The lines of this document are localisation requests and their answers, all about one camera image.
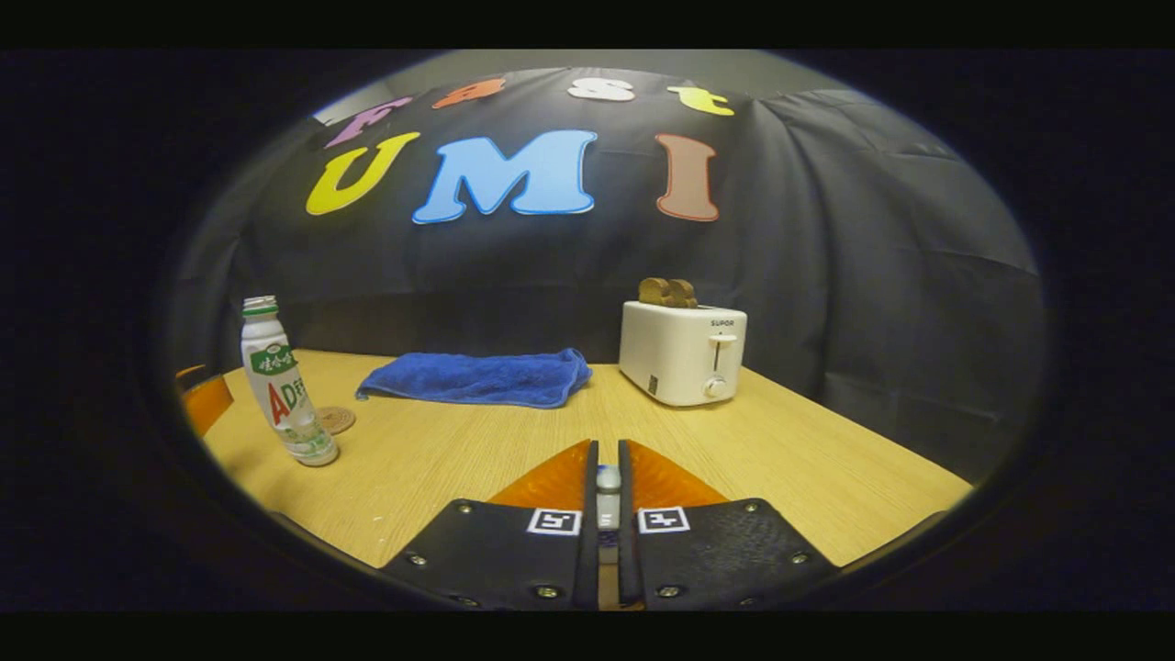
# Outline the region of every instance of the orange letter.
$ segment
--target orange letter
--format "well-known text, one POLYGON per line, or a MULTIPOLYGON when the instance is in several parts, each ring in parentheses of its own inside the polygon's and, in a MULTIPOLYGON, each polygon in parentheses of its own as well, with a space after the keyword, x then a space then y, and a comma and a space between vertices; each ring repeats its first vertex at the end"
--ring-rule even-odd
POLYGON ((335 211, 367 195, 383 178, 384 173, 391 167, 391 161, 396 160, 396 155, 400 154, 404 144, 419 136, 421 134, 416 131, 404 133, 376 144, 375 148, 378 151, 371 158, 371 164, 368 166, 367 171, 363 173, 363 176, 360 176, 358 181, 342 190, 338 189, 338 182, 343 178, 343 173, 347 171, 347 168, 351 167, 355 158, 367 151, 367 147, 335 156, 327 163, 327 170, 322 173, 318 182, 314 184, 314 190, 310 190, 310 196, 306 200, 306 213, 322 215, 335 211))
POLYGON ((657 141, 669 151, 669 187, 657 200, 665 215, 686 220, 718 220, 718 207, 710 201, 707 164, 714 155, 705 142, 660 133, 657 141))
POLYGON ((696 110, 726 116, 734 114, 734 110, 730 108, 723 108, 721 106, 714 104, 714 101, 721 101, 725 103, 726 96, 711 94, 700 87, 666 87, 666 89, 670 92, 677 92, 682 103, 696 110))
POLYGON ((502 92, 502 86, 505 83, 506 81, 503 77, 491 77, 490 80, 466 85, 461 89, 454 89, 448 96, 441 99, 436 103, 432 103, 432 109, 435 110, 437 108, 452 106, 462 101, 469 101, 470 99, 481 99, 482 96, 497 94, 498 92, 502 92))

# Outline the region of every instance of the toaster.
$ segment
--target toaster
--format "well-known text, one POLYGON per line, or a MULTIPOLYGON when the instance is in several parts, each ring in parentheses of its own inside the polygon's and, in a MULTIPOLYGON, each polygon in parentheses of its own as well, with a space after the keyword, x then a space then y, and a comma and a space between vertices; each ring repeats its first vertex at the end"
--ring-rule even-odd
POLYGON ((620 372, 653 399, 697 406, 734 397, 746 312, 698 305, 624 303, 620 372))

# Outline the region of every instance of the letter m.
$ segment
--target letter m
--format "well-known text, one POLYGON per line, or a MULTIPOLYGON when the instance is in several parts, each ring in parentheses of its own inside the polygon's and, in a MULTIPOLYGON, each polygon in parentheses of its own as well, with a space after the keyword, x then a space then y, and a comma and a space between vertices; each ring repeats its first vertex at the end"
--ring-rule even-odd
POLYGON ((596 140, 590 130, 549 130, 506 158, 489 137, 444 144, 444 156, 425 204, 412 214, 419 224, 456 220, 465 213, 457 197, 465 183, 483 214, 494 213, 522 177, 526 186, 510 202, 521 214, 584 213, 596 201, 583 189, 583 156, 596 140))

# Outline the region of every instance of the folded towel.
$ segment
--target folded towel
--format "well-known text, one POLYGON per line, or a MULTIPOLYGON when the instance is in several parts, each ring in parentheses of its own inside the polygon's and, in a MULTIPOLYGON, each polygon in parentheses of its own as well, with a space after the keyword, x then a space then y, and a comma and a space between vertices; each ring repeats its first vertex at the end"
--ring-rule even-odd
POLYGON ((591 369, 575 350, 490 358, 410 353, 372 372, 355 399, 378 392, 449 404, 558 409, 590 378, 591 369))

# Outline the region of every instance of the cork coaster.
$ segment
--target cork coaster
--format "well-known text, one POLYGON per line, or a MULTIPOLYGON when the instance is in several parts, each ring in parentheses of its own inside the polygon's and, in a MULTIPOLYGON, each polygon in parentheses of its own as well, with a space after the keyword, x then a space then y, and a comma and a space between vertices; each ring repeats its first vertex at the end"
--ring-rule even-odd
POLYGON ((341 406, 324 406, 318 412, 318 423, 330 436, 345 432, 355 425, 355 414, 341 406))

